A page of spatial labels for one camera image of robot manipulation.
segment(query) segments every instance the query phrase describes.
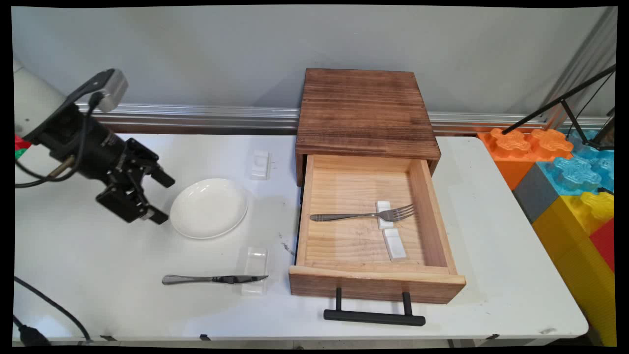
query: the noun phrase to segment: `fork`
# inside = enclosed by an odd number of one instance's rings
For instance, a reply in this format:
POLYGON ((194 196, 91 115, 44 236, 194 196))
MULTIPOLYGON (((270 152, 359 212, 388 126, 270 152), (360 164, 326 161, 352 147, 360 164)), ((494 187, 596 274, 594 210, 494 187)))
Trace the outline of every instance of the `fork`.
POLYGON ((352 219, 355 217, 377 216, 384 221, 394 222, 404 220, 415 213, 413 204, 397 209, 385 210, 379 213, 367 214, 313 214, 310 215, 312 221, 334 221, 343 219, 352 219))

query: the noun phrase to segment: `knife handle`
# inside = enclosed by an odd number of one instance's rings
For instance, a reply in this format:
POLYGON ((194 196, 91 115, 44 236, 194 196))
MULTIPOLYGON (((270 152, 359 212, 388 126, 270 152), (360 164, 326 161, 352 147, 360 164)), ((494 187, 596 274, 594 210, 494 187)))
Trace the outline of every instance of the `knife handle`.
POLYGON ((173 285, 182 283, 201 283, 201 282, 215 282, 218 277, 184 277, 182 275, 168 274, 163 277, 162 284, 173 285))

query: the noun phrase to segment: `robotic arm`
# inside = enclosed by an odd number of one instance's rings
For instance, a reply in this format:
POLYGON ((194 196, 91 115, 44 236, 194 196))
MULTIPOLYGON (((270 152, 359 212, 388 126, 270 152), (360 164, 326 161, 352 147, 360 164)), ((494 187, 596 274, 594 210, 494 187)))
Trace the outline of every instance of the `robotic arm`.
POLYGON ((64 181, 78 172, 106 185, 96 201, 125 221, 141 218, 161 224, 168 220, 167 214, 149 204, 142 189, 142 179, 147 175, 166 188, 175 183, 157 163, 158 155, 135 139, 123 141, 91 116, 97 106, 105 113, 116 108, 127 87, 123 73, 109 69, 65 97, 13 60, 15 134, 44 145, 50 149, 50 156, 61 162, 42 176, 15 160, 17 167, 38 178, 15 187, 64 181), (91 95, 90 109, 83 114, 74 103, 87 94, 91 95), (67 168, 70 171, 58 177, 67 168))

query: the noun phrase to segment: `knife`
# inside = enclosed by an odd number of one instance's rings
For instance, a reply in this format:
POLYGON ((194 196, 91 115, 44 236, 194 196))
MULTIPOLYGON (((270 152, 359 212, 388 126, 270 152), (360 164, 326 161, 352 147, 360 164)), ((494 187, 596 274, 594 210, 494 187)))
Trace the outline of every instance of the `knife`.
POLYGON ((222 277, 183 277, 182 275, 168 274, 162 279, 162 284, 173 285, 181 283, 224 283, 240 284, 257 282, 267 278, 268 275, 225 275, 222 277))

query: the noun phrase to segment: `drawer handle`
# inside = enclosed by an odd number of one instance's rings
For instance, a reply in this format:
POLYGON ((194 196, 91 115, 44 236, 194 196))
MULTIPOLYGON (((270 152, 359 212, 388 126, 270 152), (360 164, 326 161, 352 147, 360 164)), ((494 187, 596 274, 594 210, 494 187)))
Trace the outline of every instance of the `drawer handle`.
POLYGON ((337 288, 337 309, 323 310, 323 318, 333 321, 350 321, 365 323, 402 324, 404 326, 423 326, 426 324, 424 316, 413 316, 411 308, 411 294, 402 293, 404 302, 404 314, 380 314, 376 312, 357 312, 341 310, 341 288, 337 288))

